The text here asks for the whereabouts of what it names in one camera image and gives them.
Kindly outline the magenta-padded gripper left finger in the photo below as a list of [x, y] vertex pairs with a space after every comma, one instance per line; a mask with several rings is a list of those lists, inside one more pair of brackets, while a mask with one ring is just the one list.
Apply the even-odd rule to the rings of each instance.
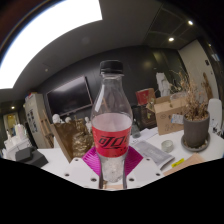
[[64, 177], [81, 187], [100, 188], [100, 159], [95, 148], [82, 158], [75, 157], [64, 171]]

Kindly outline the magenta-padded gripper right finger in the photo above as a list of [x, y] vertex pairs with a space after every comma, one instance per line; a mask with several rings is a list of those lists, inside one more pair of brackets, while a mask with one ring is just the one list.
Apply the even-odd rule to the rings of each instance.
[[145, 158], [129, 147], [124, 162], [125, 189], [140, 188], [162, 177], [163, 173], [151, 158]]

